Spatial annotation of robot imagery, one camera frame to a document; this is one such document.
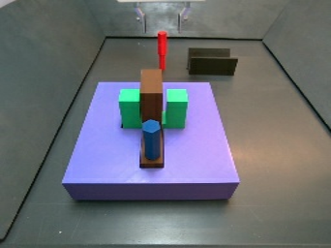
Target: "red peg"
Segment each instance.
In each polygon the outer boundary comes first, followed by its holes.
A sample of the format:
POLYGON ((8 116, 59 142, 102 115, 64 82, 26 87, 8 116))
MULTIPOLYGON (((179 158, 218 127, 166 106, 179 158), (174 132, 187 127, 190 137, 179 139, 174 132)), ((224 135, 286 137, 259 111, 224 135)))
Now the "red peg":
POLYGON ((158 32, 158 54, 159 54, 159 69, 166 70, 166 55, 167 55, 167 32, 158 32))

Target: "gray floor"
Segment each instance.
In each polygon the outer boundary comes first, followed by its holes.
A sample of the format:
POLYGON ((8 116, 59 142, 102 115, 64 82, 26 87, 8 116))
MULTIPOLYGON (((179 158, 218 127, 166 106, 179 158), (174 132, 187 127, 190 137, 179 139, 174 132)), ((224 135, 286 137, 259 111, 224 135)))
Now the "gray floor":
POLYGON ((329 244, 331 139, 262 42, 170 40, 164 81, 211 81, 242 183, 230 201, 74 201, 63 174, 99 81, 158 66, 154 39, 107 40, 4 245, 329 244), (188 47, 230 47, 234 77, 191 77, 188 47))

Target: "wall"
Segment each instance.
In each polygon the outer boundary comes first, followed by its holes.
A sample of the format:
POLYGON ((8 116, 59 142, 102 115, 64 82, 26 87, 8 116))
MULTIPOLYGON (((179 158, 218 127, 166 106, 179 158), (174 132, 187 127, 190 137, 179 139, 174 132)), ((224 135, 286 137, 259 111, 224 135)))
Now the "wall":
POLYGON ((107 36, 155 36, 167 30, 172 37, 262 39, 289 0, 207 0, 191 3, 183 33, 178 15, 183 3, 142 3, 147 33, 136 21, 134 3, 116 0, 84 0, 107 36))
POLYGON ((294 0, 265 43, 331 127, 331 1, 294 0))
POLYGON ((80 0, 0 9, 0 239, 12 225, 104 34, 80 0))

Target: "purple platform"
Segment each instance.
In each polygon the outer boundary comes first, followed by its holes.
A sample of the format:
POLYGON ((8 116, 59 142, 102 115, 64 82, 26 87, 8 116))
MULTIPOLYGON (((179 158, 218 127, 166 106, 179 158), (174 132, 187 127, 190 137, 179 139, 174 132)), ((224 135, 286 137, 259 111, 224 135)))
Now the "purple platform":
POLYGON ((76 200, 228 199, 239 177, 210 83, 163 83, 164 92, 188 94, 186 128, 164 130, 164 169, 140 168, 143 131, 120 128, 120 89, 139 87, 99 83, 62 181, 67 192, 76 200))

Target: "brown wooden block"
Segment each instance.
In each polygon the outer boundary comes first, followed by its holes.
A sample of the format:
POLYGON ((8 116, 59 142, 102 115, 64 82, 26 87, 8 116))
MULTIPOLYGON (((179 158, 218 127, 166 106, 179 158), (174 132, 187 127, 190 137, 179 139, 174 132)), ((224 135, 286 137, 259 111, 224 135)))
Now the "brown wooden block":
POLYGON ((163 132, 160 134, 160 157, 156 160, 146 158, 146 143, 144 137, 142 138, 142 152, 140 152, 140 168, 164 168, 164 143, 163 132))
POLYGON ((142 120, 146 122, 148 119, 156 120, 162 123, 162 110, 163 110, 163 79, 162 70, 144 69, 142 70, 142 120))

